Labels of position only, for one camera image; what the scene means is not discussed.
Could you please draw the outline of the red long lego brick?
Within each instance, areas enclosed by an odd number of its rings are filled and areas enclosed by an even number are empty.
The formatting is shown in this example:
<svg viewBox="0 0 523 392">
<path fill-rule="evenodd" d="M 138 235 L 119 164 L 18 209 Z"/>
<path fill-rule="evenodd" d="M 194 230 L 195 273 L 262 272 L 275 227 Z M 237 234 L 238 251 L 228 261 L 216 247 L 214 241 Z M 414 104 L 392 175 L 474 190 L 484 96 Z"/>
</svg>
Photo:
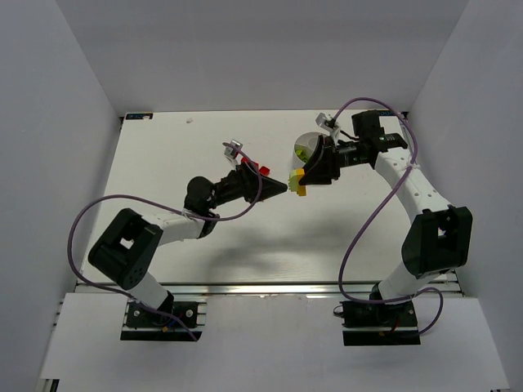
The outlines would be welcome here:
<svg viewBox="0 0 523 392">
<path fill-rule="evenodd" d="M 241 163 L 245 163 L 245 164 L 249 165 L 253 170 L 259 170 L 258 163 L 254 162 L 252 160 L 249 160 L 247 158 L 241 158 Z"/>
</svg>

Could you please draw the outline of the red square lego brick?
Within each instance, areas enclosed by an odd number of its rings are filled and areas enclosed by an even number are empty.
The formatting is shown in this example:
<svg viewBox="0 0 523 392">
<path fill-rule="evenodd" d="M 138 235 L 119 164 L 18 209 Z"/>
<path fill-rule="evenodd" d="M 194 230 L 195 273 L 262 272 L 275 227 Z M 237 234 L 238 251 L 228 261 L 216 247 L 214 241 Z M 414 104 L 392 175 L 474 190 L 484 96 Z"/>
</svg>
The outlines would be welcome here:
<svg viewBox="0 0 523 392">
<path fill-rule="evenodd" d="M 264 176 L 268 176 L 270 174 L 270 169 L 268 167 L 265 167 L 265 166 L 260 167 L 259 171 Z"/>
</svg>

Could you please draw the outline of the yellow and green lego stack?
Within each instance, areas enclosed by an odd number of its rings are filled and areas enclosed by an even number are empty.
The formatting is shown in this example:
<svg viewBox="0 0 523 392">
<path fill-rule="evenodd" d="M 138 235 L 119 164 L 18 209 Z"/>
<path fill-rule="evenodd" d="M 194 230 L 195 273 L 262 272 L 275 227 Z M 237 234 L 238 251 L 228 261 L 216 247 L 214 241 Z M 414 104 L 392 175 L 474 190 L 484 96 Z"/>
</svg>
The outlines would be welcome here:
<svg viewBox="0 0 523 392">
<path fill-rule="evenodd" d="M 305 175 L 302 167 L 293 169 L 289 174 L 288 187 L 289 190 L 300 197 L 306 196 L 306 186 L 300 184 L 300 180 Z"/>
</svg>

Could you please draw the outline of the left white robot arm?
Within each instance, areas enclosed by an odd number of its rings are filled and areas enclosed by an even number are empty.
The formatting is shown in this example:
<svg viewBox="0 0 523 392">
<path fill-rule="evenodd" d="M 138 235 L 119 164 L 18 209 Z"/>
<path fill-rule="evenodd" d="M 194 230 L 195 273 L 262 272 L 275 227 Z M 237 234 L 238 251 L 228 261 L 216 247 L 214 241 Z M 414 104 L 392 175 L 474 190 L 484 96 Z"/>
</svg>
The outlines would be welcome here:
<svg viewBox="0 0 523 392">
<path fill-rule="evenodd" d="M 196 176 L 187 185 L 184 209 L 159 216 L 142 216 L 124 208 L 110 222 L 88 254 L 88 262 L 124 292 L 145 306 L 170 314 L 173 296 L 149 273 L 158 247 L 209 235 L 219 215 L 213 209 L 244 199 L 264 201 L 286 192 L 287 185 L 241 163 L 217 183 Z"/>
</svg>

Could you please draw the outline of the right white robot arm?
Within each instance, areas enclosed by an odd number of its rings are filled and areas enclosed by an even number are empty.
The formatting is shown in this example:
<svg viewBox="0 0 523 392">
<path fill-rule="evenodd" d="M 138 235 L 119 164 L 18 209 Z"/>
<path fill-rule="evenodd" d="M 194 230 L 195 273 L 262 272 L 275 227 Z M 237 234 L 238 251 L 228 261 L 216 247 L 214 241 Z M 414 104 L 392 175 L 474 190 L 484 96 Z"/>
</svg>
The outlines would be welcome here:
<svg viewBox="0 0 523 392">
<path fill-rule="evenodd" d="M 334 118 L 319 114 L 324 129 L 312 155 L 294 173 L 295 193 L 308 185 L 329 185 L 345 167 L 368 164 L 391 187 L 405 209 L 410 228 L 401 246 L 401 262 L 374 288 L 369 302 L 396 305 L 415 297 L 434 277 L 465 265 L 472 233 L 472 213 L 455 207 L 436 191 L 416 165 L 413 143 L 398 133 L 387 133 L 377 110 L 353 115 L 354 138 L 339 139 Z"/>
</svg>

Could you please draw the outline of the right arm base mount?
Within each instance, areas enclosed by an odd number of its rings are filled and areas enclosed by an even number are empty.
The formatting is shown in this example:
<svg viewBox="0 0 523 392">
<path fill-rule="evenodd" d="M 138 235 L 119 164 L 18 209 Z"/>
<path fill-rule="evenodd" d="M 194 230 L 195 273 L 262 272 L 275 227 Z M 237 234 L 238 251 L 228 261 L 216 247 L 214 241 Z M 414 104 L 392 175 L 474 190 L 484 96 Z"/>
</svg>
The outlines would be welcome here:
<svg viewBox="0 0 523 392">
<path fill-rule="evenodd" d="M 333 310 L 342 320 L 344 346 L 420 345 L 418 320 L 413 302 L 398 305 L 343 301 Z"/>
</svg>

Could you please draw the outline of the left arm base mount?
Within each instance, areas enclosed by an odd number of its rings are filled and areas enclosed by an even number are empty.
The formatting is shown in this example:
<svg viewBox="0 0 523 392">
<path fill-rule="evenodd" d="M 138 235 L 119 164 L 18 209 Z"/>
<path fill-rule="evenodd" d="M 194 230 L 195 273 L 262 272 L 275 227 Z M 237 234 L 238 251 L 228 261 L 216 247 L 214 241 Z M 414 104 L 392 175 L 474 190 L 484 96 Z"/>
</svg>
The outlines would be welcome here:
<svg viewBox="0 0 523 392">
<path fill-rule="evenodd" d="M 206 323 L 207 303 L 204 301 L 174 301 L 172 314 L 185 326 L 170 317 L 144 310 L 128 302 L 120 332 L 121 341 L 196 342 Z"/>
</svg>

